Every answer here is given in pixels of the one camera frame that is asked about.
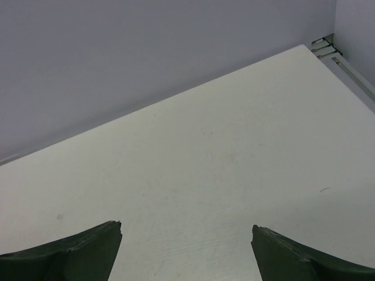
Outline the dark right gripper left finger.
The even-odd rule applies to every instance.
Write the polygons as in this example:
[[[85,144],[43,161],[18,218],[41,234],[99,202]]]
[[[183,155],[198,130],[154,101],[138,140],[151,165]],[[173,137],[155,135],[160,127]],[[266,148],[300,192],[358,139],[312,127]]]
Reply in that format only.
[[[1,255],[1,280],[108,280],[122,240],[121,223]]]

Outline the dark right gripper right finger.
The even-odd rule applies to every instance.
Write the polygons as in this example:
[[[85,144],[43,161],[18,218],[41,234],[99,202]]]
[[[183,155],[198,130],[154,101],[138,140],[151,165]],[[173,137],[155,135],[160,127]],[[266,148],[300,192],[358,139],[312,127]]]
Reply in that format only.
[[[265,281],[374,280],[374,269],[337,258],[254,225],[251,246]]]

